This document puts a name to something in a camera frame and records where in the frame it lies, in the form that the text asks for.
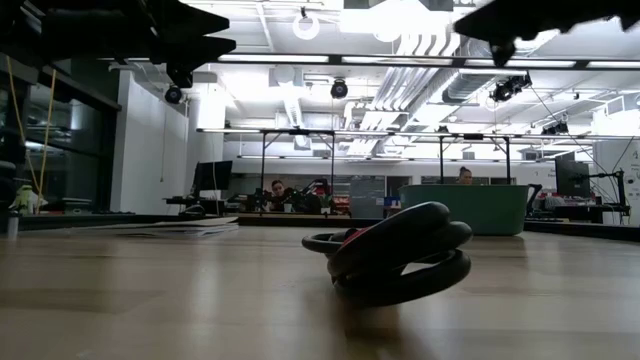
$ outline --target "wooden table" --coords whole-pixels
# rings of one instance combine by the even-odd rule
[[[0,241],[0,359],[634,359],[640,247],[524,233],[465,246],[458,286],[348,313],[327,229]]]
[[[350,219],[349,215],[315,215],[315,214],[298,214],[284,212],[251,212],[251,213],[229,213],[230,217],[264,217],[264,218],[280,218],[280,219]]]

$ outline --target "camera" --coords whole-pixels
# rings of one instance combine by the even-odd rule
[[[169,104],[178,105],[182,102],[182,90],[175,85],[171,85],[169,90],[164,94],[164,99]]]
[[[349,92],[349,88],[347,84],[344,82],[344,79],[335,79],[333,81],[333,86],[331,87],[331,97],[334,99],[344,99]]]

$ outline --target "woman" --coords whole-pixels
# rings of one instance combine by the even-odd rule
[[[473,184],[473,174],[471,170],[466,167],[460,168],[460,174],[458,175],[458,184],[460,185],[471,185]]]

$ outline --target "ceiling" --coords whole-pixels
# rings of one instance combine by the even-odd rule
[[[393,42],[383,42],[384,36],[380,34],[345,32],[347,20],[345,14],[353,14],[353,10],[344,10],[341,0],[331,0],[323,3],[315,2],[252,2],[252,1],[209,1],[209,0],[182,0],[184,3],[200,9],[217,13],[230,20],[230,28],[216,33],[215,36],[226,37],[237,42],[237,52],[247,53],[294,53],[294,54],[399,54],[406,51],[401,41],[402,37]],[[403,3],[417,0],[387,0],[390,5],[385,10],[384,21],[374,23],[374,28],[381,28],[387,33],[392,32],[387,23],[400,26],[405,23],[426,24],[439,23],[432,21],[444,21],[446,24],[455,21],[464,13],[472,11],[470,8],[456,8],[453,13],[436,16],[435,12],[415,11],[407,14],[394,13],[389,9],[398,7]],[[319,30],[311,40],[303,40],[293,30],[294,20],[300,14],[300,7],[305,6],[306,14],[310,18],[318,19]],[[311,20],[301,21],[300,27],[308,30]],[[436,47],[443,38],[446,41],[438,45],[440,51],[430,55],[456,55],[460,51],[457,47],[449,50],[447,47],[454,44],[455,34],[448,33],[447,26],[431,25],[425,28],[424,33],[431,34],[431,48]],[[465,44],[466,39],[459,39],[459,43]],[[531,57],[561,57],[561,58],[640,58],[640,30],[632,29],[627,33],[622,32],[617,18],[609,21],[598,21],[576,26],[568,34],[552,37],[546,43],[542,43],[534,51]],[[420,49],[409,52],[413,55]],[[247,127],[255,120],[256,127],[264,126],[264,119],[274,119],[277,113],[286,112],[286,104],[291,102],[283,99],[277,86],[269,86],[270,71],[273,65],[229,65],[214,63],[204,66],[198,71],[212,72],[218,75],[218,85],[227,93],[226,118],[233,127],[242,124]],[[393,70],[385,67],[366,66],[295,66],[305,78],[311,81],[303,81],[296,95],[297,104],[304,120],[309,113],[328,113],[336,116],[345,116],[345,107],[349,103],[360,102],[371,104],[376,94],[385,84],[385,78]],[[147,71],[157,69],[147,67]],[[430,80],[417,89],[411,98],[411,105],[406,109],[409,125],[420,126],[419,131],[433,131],[436,125],[449,126],[453,132],[478,132],[478,131],[506,131],[525,132],[531,131],[531,125],[544,125],[553,120],[550,112],[557,117],[568,120],[570,129],[588,133],[588,126],[592,121],[592,111],[603,106],[606,101],[618,98],[621,94],[632,93],[635,90],[640,93],[640,71],[638,72],[594,72],[594,71],[530,71],[532,88],[515,96],[505,104],[496,105],[487,99],[488,94],[495,87],[495,82],[505,77],[496,77],[487,82],[482,88],[476,89],[473,96],[460,104],[463,106],[449,106],[447,111],[429,112],[430,108],[423,110],[420,116],[417,111],[423,103],[429,103],[425,97],[428,88],[434,87],[440,72],[434,70],[429,74]],[[415,73],[405,73],[399,93],[407,91],[410,81]],[[345,99],[333,99],[329,91],[334,78],[344,78],[349,86],[349,94]]]

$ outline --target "computer monitor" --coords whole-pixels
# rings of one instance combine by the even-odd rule
[[[556,187],[562,196],[591,197],[589,165],[556,158]]]
[[[193,177],[193,195],[198,197],[202,190],[227,190],[232,166],[233,161],[198,163]]]

